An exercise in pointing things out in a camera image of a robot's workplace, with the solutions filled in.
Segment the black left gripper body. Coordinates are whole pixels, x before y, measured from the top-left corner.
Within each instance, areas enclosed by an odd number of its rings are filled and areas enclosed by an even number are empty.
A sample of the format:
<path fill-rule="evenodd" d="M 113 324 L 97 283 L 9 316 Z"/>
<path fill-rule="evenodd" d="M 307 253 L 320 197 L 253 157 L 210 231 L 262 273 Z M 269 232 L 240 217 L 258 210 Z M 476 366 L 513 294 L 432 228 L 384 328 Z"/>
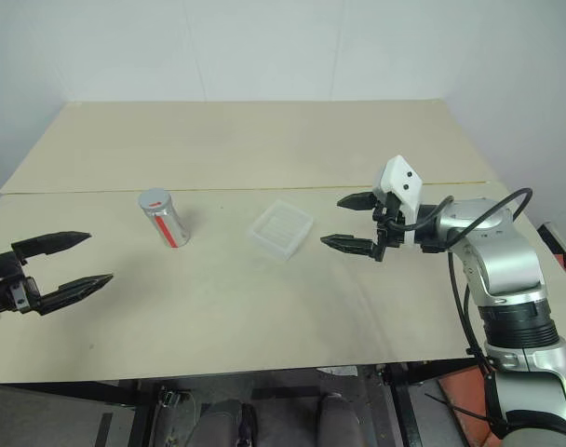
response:
<path fill-rule="evenodd" d="M 0 313 L 36 311 L 41 295 L 32 277 L 24 274 L 14 252 L 0 254 Z"/>

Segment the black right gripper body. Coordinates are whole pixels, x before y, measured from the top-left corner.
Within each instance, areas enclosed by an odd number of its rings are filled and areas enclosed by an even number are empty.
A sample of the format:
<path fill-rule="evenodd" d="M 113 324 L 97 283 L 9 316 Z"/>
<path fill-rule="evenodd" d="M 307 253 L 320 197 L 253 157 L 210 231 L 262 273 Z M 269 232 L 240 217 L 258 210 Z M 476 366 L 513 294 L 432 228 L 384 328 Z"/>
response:
<path fill-rule="evenodd" d="M 383 200 L 376 202 L 372 214 L 376 223 L 376 239 L 371 252 L 376 262 L 383 260 L 387 248 L 399 248 L 405 243 L 405 231 L 395 228 L 405 223 L 400 205 L 400 200 L 393 193 L 387 193 Z"/>

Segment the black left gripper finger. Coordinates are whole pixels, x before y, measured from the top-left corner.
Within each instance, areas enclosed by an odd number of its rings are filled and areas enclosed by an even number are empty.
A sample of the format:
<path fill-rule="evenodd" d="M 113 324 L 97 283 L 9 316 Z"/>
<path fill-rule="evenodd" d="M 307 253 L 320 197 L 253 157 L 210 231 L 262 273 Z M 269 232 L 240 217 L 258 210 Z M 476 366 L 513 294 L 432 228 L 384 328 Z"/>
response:
<path fill-rule="evenodd" d="M 62 284 L 56 291 L 35 298 L 31 304 L 31 309 L 40 316 L 44 316 L 69 305 L 74 305 L 102 289 L 113 278 L 113 274 L 104 274 L 80 278 Z"/>
<path fill-rule="evenodd" d="M 20 263 L 26 265 L 28 258 L 66 251 L 89 238 L 91 234 L 87 232 L 57 232 L 14 242 L 11 244 L 11 249 Z"/>

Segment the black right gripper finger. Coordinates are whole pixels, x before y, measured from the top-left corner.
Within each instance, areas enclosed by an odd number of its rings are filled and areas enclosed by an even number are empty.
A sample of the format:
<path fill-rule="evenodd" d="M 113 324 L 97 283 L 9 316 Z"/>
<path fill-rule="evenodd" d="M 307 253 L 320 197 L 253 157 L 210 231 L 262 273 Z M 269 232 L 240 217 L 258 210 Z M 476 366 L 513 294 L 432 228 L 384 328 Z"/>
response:
<path fill-rule="evenodd" d="M 326 246 L 343 253 L 373 257 L 374 242 L 371 239 L 354 237 L 352 235 L 332 234 L 321 237 L 320 241 Z"/>
<path fill-rule="evenodd" d="M 339 199 L 337 206 L 349 210 L 372 210 L 376 208 L 376 196 L 373 192 L 350 194 Z"/>

